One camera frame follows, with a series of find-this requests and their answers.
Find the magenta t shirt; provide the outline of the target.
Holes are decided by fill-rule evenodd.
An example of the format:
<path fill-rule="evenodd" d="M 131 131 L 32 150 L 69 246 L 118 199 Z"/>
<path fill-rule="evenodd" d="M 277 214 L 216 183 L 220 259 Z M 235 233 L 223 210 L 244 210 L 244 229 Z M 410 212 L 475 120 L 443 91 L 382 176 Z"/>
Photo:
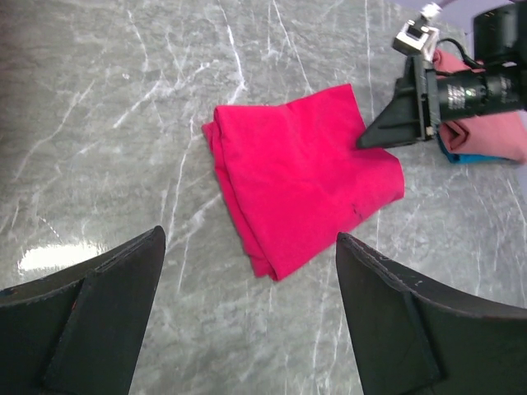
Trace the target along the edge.
<path fill-rule="evenodd" d="M 257 277 L 280 281 L 404 196 L 399 160 L 359 150 L 352 87 L 283 105 L 219 105 L 203 134 Z"/>

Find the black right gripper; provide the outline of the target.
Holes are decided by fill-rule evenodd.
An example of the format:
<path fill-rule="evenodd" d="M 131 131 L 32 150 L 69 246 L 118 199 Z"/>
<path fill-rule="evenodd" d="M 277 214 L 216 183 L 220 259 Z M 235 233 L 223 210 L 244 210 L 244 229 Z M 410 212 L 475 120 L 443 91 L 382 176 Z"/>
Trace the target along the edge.
<path fill-rule="evenodd" d="M 407 57 L 394 95 L 357 139 L 358 149 L 430 140 L 443 122 L 526 108 L 526 69 L 518 64 L 438 72 L 421 56 Z"/>

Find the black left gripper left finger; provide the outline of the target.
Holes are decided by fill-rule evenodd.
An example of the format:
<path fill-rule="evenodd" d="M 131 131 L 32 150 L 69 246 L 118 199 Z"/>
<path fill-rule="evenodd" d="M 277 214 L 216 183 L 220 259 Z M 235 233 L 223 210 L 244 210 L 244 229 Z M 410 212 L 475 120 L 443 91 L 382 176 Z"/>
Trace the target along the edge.
<path fill-rule="evenodd" d="M 127 394 L 166 253 L 162 227 L 1 291 L 3 394 Z"/>

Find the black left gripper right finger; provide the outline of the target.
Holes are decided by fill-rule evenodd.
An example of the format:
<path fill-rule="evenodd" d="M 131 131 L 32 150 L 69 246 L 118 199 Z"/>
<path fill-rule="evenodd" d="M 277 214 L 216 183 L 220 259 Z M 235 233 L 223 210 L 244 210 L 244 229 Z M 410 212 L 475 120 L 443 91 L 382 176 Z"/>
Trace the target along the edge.
<path fill-rule="evenodd" d="M 337 238 L 336 268 L 366 394 L 523 394 L 526 312 Z"/>

